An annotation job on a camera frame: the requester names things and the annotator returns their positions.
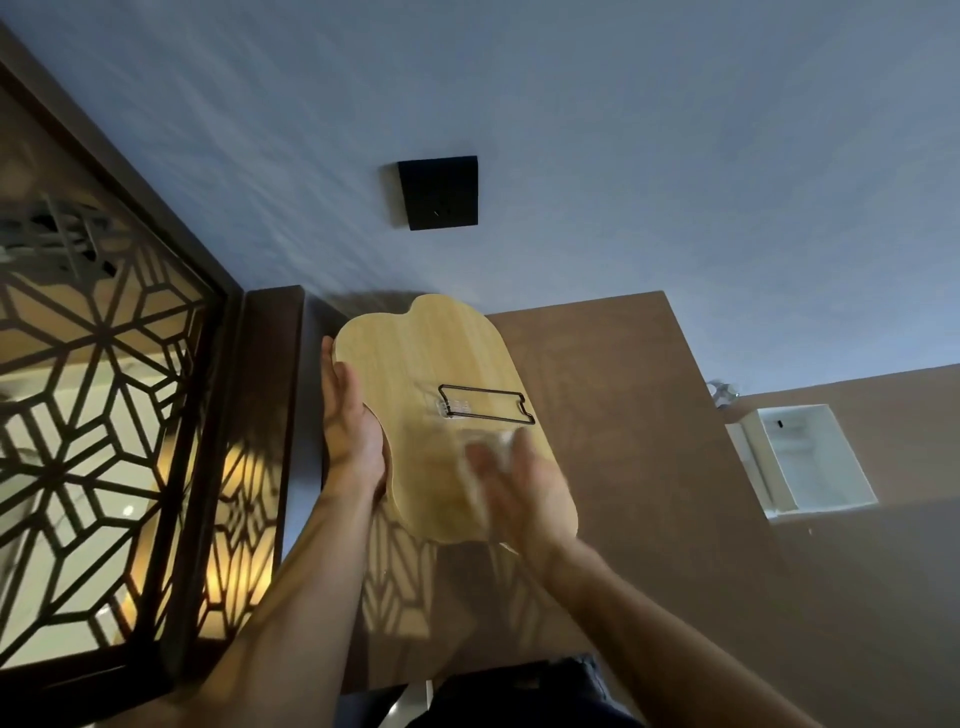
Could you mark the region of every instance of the person's left hand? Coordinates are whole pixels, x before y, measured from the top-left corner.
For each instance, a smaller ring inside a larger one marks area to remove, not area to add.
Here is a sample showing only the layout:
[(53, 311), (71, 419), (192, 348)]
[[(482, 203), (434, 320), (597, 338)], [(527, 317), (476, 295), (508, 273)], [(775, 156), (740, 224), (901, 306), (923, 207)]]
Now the person's left hand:
[(327, 482), (355, 479), (356, 486), (375, 492), (386, 473), (383, 430), (363, 403), (356, 370), (333, 362), (333, 339), (324, 337), (321, 354), (324, 388), (324, 438), (330, 457)]

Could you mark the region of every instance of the open white container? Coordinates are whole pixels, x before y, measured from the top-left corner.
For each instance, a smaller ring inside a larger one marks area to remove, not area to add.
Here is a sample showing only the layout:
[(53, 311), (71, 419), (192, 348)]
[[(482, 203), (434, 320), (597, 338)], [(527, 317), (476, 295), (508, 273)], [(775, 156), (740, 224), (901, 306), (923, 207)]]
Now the open white container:
[[(758, 409), (739, 424), (762, 478), (751, 477), (751, 482), (768, 518), (876, 503), (870, 482), (826, 404)], [(744, 465), (749, 473), (749, 465)]]

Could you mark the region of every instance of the person's right arm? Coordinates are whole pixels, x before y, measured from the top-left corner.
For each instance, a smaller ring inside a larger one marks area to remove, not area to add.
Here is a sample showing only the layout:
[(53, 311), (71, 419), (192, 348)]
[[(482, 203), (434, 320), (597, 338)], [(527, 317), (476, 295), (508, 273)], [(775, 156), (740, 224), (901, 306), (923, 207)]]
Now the person's right arm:
[(653, 725), (818, 725), (564, 531), (566, 481), (534, 452), (524, 428), (514, 438), (510, 473), (482, 445), (468, 446), (467, 457), (498, 536), (576, 620)]

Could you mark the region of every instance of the small black object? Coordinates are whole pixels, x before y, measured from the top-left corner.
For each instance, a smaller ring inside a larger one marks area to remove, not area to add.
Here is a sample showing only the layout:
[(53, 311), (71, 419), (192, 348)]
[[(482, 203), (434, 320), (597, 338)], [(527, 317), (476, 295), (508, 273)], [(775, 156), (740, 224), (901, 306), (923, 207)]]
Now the small black object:
[(476, 225), (477, 157), (397, 163), (410, 230)]
[[(527, 398), (523, 396), (522, 392), (511, 392), (506, 389), (484, 389), (483, 387), (460, 387), (456, 384), (441, 384), (437, 389), (440, 392), (440, 396), (444, 399), (444, 417), (474, 417), (477, 420), (499, 420), (502, 423), (519, 423), (520, 425), (535, 425), (537, 421), (534, 419), (534, 416), (527, 412), (526, 407), (523, 404), (527, 401)], [(496, 417), (494, 415), (475, 415), (472, 412), (455, 412), (450, 408), (450, 400), (446, 398), (446, 392), (444, 389), (459, 389), (465, 392), (486, 392), (490, 395), (513, 395), (518, 399), (516, 403), (519, 407), (520, 412), (523, 413), (525, 420), (516, 420), (511, 417)]]

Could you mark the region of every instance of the wooden table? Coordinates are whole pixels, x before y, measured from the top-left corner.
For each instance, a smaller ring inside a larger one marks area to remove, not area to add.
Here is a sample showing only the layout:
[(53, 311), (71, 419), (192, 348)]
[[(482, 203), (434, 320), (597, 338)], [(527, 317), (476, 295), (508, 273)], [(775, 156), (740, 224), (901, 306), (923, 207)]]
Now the wooden table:
[[(569, 479), (582, 538), (769, 673), (792, 587), (666, 297), (490, 318)], [(420, 543), (382, 511), (362, 613), (344, 692), (589, 649), (506, 550)]]

